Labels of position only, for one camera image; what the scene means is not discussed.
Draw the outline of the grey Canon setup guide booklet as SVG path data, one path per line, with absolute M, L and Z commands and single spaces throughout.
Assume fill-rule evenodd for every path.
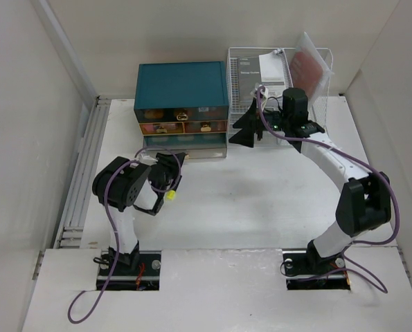
M 255 57 L 237 58 L 240 102 L 251 102 L 256 83 L 269 89 L 269 97 L 280 99 L 285 89 L 293 87 L 285 51 L 281 48 Z

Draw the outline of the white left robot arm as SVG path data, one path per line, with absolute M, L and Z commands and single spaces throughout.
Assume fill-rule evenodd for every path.
M 187 154 L 158 153 L 151 165 L 118 156 L 100 171 L 92 192 L 107 208 L 111 219 L 109 263 L 123 274 L 134 273 L 139 265 L 139 240 L 134 231 L 134 214 L 156 216 L 164 198 L 174 194 L 182 178 L 180 170 Z

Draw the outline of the pink yellow highlighter marker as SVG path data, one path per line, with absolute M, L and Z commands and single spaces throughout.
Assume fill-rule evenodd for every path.
M 169 201 L 173 201 L 176 197 L 176 191 L 175 190 L 170 190 L 166 193 L 165 198 L 168 199 Z

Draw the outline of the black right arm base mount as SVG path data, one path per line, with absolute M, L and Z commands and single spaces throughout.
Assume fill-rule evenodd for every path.
M 310 262 L 306 249 L 282 251 L 280 271 L 289 291 L 350 290 L 345 260 L 334 256 L 316 265 Z

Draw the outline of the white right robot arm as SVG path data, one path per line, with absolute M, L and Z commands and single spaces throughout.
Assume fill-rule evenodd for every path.
M 290 260 L 295 275 L 327 273 L 358 236 L 390 221 L 390 181 L 385 174 L 339 150 L 325 129 L 310 120 L 304 90 L 285 89 L 277 111 L 265 109 L 267 87 L 259 86 L 252 95 L 251 106 L 233 124 L 237 133 L 229 142 L 252 148 L 268 131 L 315 163 L 340 192 L 334 223 L 308 243 L 302 257 Z

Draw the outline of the teal drawer organizer box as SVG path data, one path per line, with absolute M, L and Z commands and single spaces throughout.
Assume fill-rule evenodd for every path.
M 134 113 L 149 150 L 225 158 L 229 97 L 224 62 L 140 64 Z

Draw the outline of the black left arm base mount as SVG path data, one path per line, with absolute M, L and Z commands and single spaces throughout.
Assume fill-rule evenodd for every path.
M 101 291 L 114 260 L 112 250 L 102 251 L 93 258 L 98 264 L 96 290 Z M 106 287 L 107 291 L 158 291 L 160 287 L 162 252 L 133 252 L 130 264 L 119 260 Z

